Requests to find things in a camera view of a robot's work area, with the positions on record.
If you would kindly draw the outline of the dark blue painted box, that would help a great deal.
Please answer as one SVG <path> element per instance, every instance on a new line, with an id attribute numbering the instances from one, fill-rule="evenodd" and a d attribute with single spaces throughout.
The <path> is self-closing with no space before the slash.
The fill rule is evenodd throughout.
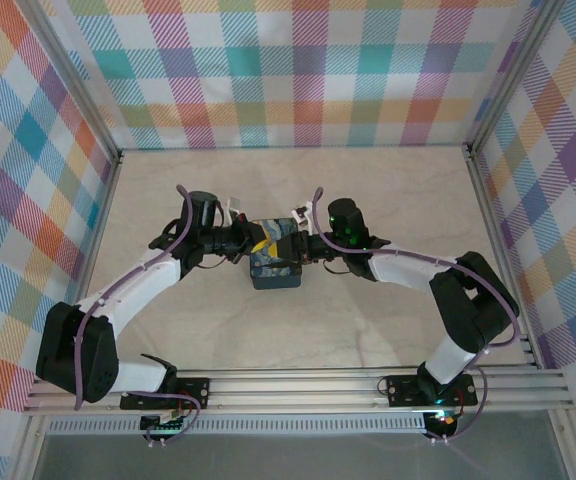
<path id="1" fill-rule="evenodd" d="M 296 233 L 297 222 L 293 218 L 254 220 L 263 227 L 272 241 L 277 241 L 291 233 Z M 297 288 L 301 285 L 302 270 L 299 265 L 277 267 L 280 259 L 264 247 L 250 256 L 250 278 L 256 290 L 276 290 Z"/>

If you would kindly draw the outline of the aluminium mounting rail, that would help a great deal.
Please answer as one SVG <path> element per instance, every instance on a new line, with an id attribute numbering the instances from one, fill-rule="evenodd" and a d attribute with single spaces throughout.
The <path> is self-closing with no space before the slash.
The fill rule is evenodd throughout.
<path id="1" fill-rule="evenodd" d="M 206 377 L 206 414 L 385 413 L 391 408 L 377 390 L 388 375 L 408 368 L 189 370 Z M 572 395 L 559 370 L 522 365 L 486 366 L 472 373 L 477 398 L 487 411 L 542 411 L 568 407 Z"/>

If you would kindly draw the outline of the aluminium side frame rail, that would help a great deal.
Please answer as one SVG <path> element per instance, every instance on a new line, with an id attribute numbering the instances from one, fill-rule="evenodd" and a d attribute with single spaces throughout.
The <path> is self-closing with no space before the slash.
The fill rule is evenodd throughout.
<path id="1" fill-rule="evenodd" d="M 78 300 L 85 297 L 89 290 L 103 232 L 119 180 L 123 157 L 123 152 L 119 151 L 118 155 L 111 161 L 108 186 L 102 196 L 97 223 L 93 229 L 89 256 L 84 262 L 76 289 L 73 294 L 67 297 L 68 300 Z M 43 411 L 25 411 L 23 413 L 13 444 L 13 455 L 4 480 L 32 480 L 34 478 L 50 421 L 50 413 Z"/>
<path id="2" fill-rule="evenodd" d="M 493 208 L 492 197 L 485 185 L 484 176 L 478 164 L 476 153 L 468 143 L 463 144 L 461 149 L 483 216 L 486 231 L 492 245 L 495 260 L 500 269 L 500 277 L 520 307 L 521 315 L 519 317 L 519 324 L 522 334 L 527 337 L 538 369 L 544 370 L 544 356 L 538 345 L 534 329 L 527 317 L 528 308 L 513 272 L 509 251 L 505 245 L 501 227 L 497 223 L 497 215 Z M 548 411 L 549 421 L 554 430 L 557 447 L 569 480 L 576 480 L 576 420 L 574 418 L 573 407 L 574 402 L 570 400 L 568 407 L 561 406 Z"/>

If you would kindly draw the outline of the aluminium frame post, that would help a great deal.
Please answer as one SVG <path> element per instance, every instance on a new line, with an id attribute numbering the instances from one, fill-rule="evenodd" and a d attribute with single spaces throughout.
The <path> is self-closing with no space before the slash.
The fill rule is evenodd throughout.
<path id="1" fill-rule="evenodd" d="M 71 61 L 67 50 L 62 45 L 39 0 L 14 0 L 14 3 L 37 36 L 51 60 L 53 68 L 63 81 L 65 88 L 72 95 L 74 102 L 80 108 L 83 117 L 87 120 L 91 131 L 97 136 L 113 163 L 121 163 L 122 150 L 113 139 L 100 110 L 87 91 L 82 77 Z"/>
<path id="2" fill-rule="evenodd" d="M 493 50 L 483 86 L 474 97 L 472 123 L 464 129 L 466 152 L 480 151 L 492 134 L 565 3 L 566 0 L 518 0 Z"/>

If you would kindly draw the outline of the green black connector board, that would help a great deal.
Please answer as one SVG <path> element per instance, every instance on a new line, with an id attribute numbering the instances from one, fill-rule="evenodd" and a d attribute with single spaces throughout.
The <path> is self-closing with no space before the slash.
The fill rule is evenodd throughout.
<path id="1" fill-rule="evenodd" d="M 149 431 L 151 434 L 172 435 L 185 426 L 186 420 L 186 416 L 173 418 L 166 415 L 143 415 L 139 420 L 139 429 Z"/>

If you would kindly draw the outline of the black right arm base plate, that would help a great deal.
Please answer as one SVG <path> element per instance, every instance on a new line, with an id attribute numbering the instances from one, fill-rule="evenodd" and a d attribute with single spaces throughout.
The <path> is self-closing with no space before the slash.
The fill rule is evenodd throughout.
<path id="1" fill-rule="evenodd" d="M 377 383 L 390 407 L 475 406 L 478 404 L 473 377 L 461 374 L 451 383 L 441 385 L 432 377 L 388 375 Z"/>

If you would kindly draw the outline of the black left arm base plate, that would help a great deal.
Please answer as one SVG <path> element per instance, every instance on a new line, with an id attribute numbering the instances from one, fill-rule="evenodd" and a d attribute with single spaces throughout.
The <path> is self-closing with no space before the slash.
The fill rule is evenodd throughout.
<path id="1" fill-rule="evenodd" d="M 121 410 L 176 410 L 195 407 L 190 400 L 181 399 L 181 396 L 192 397 L 205 408 L 208 405 L 210 393 L 210 380 L 208 378 L 181 378 L 169 379 L 156 392 L 128 392 L 120 400 Z"/>

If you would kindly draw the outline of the yellow black power connector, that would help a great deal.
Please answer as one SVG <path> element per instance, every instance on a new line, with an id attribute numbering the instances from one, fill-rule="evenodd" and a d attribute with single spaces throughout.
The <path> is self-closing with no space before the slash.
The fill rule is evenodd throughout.
<path id="1" fill-rule="evenodd" d="M 427 431 L 436 434 L 455 431 L 457 424 L 458 416 L 454 411 L 438 410 L 424 413 L 424 425 Z"/>

